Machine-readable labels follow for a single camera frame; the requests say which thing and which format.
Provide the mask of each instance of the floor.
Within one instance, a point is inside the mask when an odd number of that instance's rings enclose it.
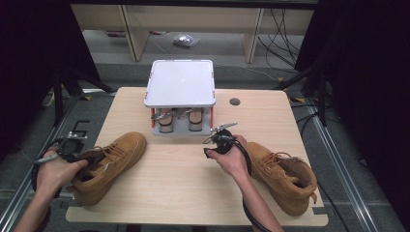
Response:
[[[266,80],[279,81],[280,77],[269,74],[267,70],[288,73],[291,76],[291,64],[293,63],[287,46],[292,47],[294,53],[297,53],[303,37],[288,36],[284,37],[291,43],[285,43],[282,37],[277,36],[275,42],[278,46],[271,44],[281,56],[290,62],[284,62],[278,57],[268,54],[266,48],[261,42],[258,42],[255,51],[255,57],[252,64],[245,62],[244,51],[240,35],[230,34],[201,34],[188,33],[188,35],[199,39],[198,43],[192,47],[180,47],[173,44],[173,39],[180,33],[160,33],[151,35],[145,47],[144,54],[140,61],[134,62],[130,55],[130,50],[125,38],[108,37],[104,31],[83,31],[84,38],[90,48],[93,59],[97,65],[129,65],[129,66],[148,66],[155,60],[160,59],[210,59],[215,67],[237,68],[247,72],[257,73],[266,77]],[[262,35],[260,39],[265,44],[270,44],[270,38],[274,36]],[[288,95],[292,98],[299,98],[300,86],[298,83],[295,87],[289,88]],[[103,117],[109,109],[112,98],[95,98],[94,108],[96,122],[103,122]],[[395,212],[384,196],[382,190],[378,187],[369,170],[358,162],[360,152],[350,140],[346,128],[337,116],[335,110],[328,110],[326,113],[328,127],[323,128],[316,118],[311,121],[303,118],[310,115],[314,108],[302,107],[299,102],[292,102],[293,111],[296,120],[301,120],[300,129],[304,131],[302,138],[307,149],[309,160],[312,168],[315,170],[318,180],[321,184],[321,195],[324,199],[325,206],[328,209],[330,222],[322,228],[317,227],[289,227],[286,231],[404,231]],[[75,106],[75,112],[78,114],[75,118],[80,118],[82,112],[86,111],[86,104],[80,101]],[[41,150],[41,144],[37,141],[46,140],[52,121],[52,108],[45,110],[37,123],[27,132],[24,144],[20,144],[18,156],[6,159],[0,165],[0,206],[2,209],[9,207],[10,199],[19,188],[19,184],[27,178],[27,170],[30,167],[30,160]],[[96,124],[93,127],[98,128],[101,125]],[[62,131],[64,134],[73,127],[73,122],[69,120],[68,125]],[[91,144],[96,140],[98,132],[90,135]],[[70,223],[65,221],[65,211],[70,204],[71,196],[63,192],[61,198],[53,202],[53,220],[45,231],[85,231],[84,229],[96,231],[130,231],[130,227],[120,224],[93,224],[93,223]],[[27,198],[22,199],[27,203],[30,199],[29,191]],[[144,231],[152,231],[152,227],[146,226]],[[222,231],[237,231],[232,228]]]

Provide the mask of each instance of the fingers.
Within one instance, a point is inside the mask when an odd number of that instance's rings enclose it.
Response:
[[[220,154],[218,153],[218,152],[216,152],[216,151],[214,151],[214,150],[211,150],[211,149],[208,149],[208,150],[206,150],[206,154],[210,157],[210,158],[212,158],[212,159],[216,159],[218,156],[220,156]]]
[[[76,163],[76,165],[78,165],[78,167],[79,167],[78,170],[79,170],[79,169],[84,168],[88,165],[88,160],[87,159],[82,159],[82,160],[74,162],[74,163]]]
[[[57,153],[57,149],[58,149],[58,148],[56,148],[56,147],[50,147],[50,148],[48,148],[47,151],[44,153],[43,157],[50,157],[50,156],[56,154],[56,153]]]

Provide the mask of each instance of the black curtain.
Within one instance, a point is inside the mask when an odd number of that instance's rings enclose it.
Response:
[[[62,68],[100,77],[70,4],[7,0],[0,9],[1,161],[41,110],[57,70],[76,93],[80,77]]]

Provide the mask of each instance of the cable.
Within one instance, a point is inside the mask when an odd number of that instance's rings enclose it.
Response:
[[[347,227],[346,222],[344,221],[343,217],[341,216],[340,212],[338,211],[335,203],[333,202],[332,198],[330,197],[330,195],[328,194],[328,192],[325,190],[325,188],[323,188],[322,184],[320,184],[319,180],[317,181],[317,185],[322,189],[323,193],[325,193],[326,197],[328,197],[329,202],[331,203],[332,207],[334,208],[338,218],[340,219],[341,223],[344,226],[344,229],[349,232],[349,228]]]
[[[265,45],[265,44],[262,42],[262,40],[260,39],[259,36],[257,37],[257,39],[258,39],[258,40],[262,43],[262,45],[266,48],[266,53],[265,53],[266,55],[268,54],[268,51],[269,51],[269,52],[271,52],[272,54],[276,55],[280,60],[282,60],[284,63],[286,63],[286,64],[289,65],[290,67],[292,67],[292,68],[295,67],[295,65],[294,65],[292,62],[286,60],[283,56],[277,54],[276,52],[274,52],[274,51],[270,48],[270,46],[271,46],[272,43],[273,43],[272,41],[271,41],[271,43],[269,44],[269,46],[267,46],[267,45]]]
[[[275,15],[274,15],[274,12],[273,12],[272,9],[271,9],[271,15],[272,15],[272,17],[273,17],[273,19],[274,19],[274,21],[275,21],[275,24],[276,24],[276,26],[277,26],[277,28],[278,28],[278,31],[277,31],[277,33],[275,34],[274,39],[277,37],[278,34],[280,34],[280,36],[281,36],[281,38],[283,39],[283,41],[284,41],[284,43],[285,43],[287,49],[282,48],[281,46],[277,45],[275,42],[274,42],[274,44],[275,44],[277,47],[279,47],[280,49],[285,50],[285,51],[288,51],[290,57],[292,58],[293,63],[295,64],[295,63],[296,63],[296,59],[295,59],[295,57],[293,56],[293,54],[296,54],[296,53],[292,52],[292,50],[290,49],[290,46],[289,46],[289,45],[291,45],[293,48],[295,48],[295,49],[298,50],[298,51],[299,51],[299,49],[296,48],[296,46],[293,45],[293,44],[289,41],[289,39],[287,38],[286,23],[285,23],[285,21],[284,21],[285,11],[286,11],[286,9],[282,9],[282,17],[281,17],[281,22],[280,22],[280,24],[278,24],[278,21],[277,21],[277,19],[275,18]],[[283,25],[284,36],[283,36],[283,34],[281,33],[281,31],[280,31],[282,25]]]
[[[304,125],[302,126],[302,129],[301,129],[301,137],[303,137],[304,129],[305,129],[305,126],[306,126],[306,124],[308,123],[308,121],[309,121],[310,119],[312,119],[313,117],[317,116],[317,115],[318,115],[318,111],[316,111],[316,112],[314,112],[314,113],[312,113],[312,114],[309,114],[308,116],[306,116],[306,117],[304,117],[304,118],[302,118],[302,119],[299,119],[299,120],[297,121],[297,123],[299,123],[299,122],[302,122],[303,120],[306,119],[306,121],[304,122]],[[330,197],[330,195],[328,194],[328,192],[323,188],[323,186],[320,184],[319,181],[317,181],[317,184],[318,184],[318,186],[323,190],[323,193],[326,195],[326,197],[329,199],[329,202],[331,203],[332,207],[334,208],[335,212],[337,213],[337,216],[339,217],[341,223],[343,224],[344,229],[345,229],[347,232],[349,232],[349,229],[348,229],[348,227],[347,227],[347,225],[346,225],[346,223],[345,223],[343,217],[341,216],[340,212],[338,211],[338,209],[337,209],[335,203],[333,202],[332,198]]]

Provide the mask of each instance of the boot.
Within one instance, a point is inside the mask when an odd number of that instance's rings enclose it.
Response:
[[[117,138],[107,147],[96,147],[79,157],[88,159],[87,167],[73,178],[72,192],[81,205],[99,203],[122,173],[134,166],[145,152],[147,141],[141,133],[129,132]]]
[[[249,142],[251,176],[264,183],[278,205],[290,216],[300,216],[308,209],[309,198],[316,203],[317,179],[300,158],[287,153],[272,153],[262,145]]]

